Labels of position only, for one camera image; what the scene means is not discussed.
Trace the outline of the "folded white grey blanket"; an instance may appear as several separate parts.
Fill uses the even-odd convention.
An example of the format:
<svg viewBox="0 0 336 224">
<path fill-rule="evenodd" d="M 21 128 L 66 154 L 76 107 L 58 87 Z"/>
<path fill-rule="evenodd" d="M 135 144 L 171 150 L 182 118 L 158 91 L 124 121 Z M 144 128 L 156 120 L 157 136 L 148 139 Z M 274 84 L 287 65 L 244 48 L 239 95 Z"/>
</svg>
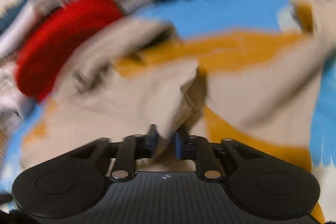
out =
<svg viewBox="0 0 336 224">
<path fill-rule="evenodd" d="M 1 34 L 1 132 L 11 135 L 29 115 L 35 100 L 19 91 L 15 80 L 19 51 L 33 29 L 70 0 L 28 0 Z"/>
</svg>

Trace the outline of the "blue patterned bed sheet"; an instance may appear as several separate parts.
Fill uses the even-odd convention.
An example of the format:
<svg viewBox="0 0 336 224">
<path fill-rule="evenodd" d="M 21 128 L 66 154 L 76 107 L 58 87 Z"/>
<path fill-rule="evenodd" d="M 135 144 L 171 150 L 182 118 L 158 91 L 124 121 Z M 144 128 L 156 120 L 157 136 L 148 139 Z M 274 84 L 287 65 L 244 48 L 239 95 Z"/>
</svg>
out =
<svg viewBox="0 0 336 224">
<path fill-rule="evenodd" d="M 164 22 L 182 38 L 236 28 L 289 30 L 296 28 L 289 0 L 170 0 L 139 10 L 136 19 Z M 308 164 L 322 182 L 324 196 L 335 193 L 335 62 L 327 64 L 313 116 Z"/>
</svg>

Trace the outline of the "beige and mustard jacket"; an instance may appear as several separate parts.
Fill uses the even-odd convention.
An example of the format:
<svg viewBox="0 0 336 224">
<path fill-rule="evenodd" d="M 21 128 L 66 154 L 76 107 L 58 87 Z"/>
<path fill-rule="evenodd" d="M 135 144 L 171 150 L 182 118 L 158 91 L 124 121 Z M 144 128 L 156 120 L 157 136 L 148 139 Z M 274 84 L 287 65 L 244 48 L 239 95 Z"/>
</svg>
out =
<svg viewBox="0 0 336 224">
<path fill-rule="evenodd" d="M 192 41 L 128 16 L 60 69 L 24 139 L 17 206 L 40 223 L 320 223 L 309 141 L 322 69 L 335 54 L 335 0 L 290 0 L 300 29 L 234 30 Z M 101 138 L 159 134 L 132 180 L 113 182 L 79 152 Z M 179 160 L 175 133 L 231 138 L 252 159 L 221 181 Z"/>
</svg>

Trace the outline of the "folded red knit sweater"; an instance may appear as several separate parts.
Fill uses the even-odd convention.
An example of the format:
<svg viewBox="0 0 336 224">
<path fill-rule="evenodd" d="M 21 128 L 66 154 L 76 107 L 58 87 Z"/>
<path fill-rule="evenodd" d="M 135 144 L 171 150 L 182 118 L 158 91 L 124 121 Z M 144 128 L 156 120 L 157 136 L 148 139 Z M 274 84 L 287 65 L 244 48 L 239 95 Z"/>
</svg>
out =
<svg viewBox="0 0 336 224">
<path fill-rule="evenodd" d="M 44 100 L 73 51 L 122 16 L 114 0 L 73 0 L 57 9 L 19 51 L 15 72 L 19 91 L 38 102 Z"/>
</svg>

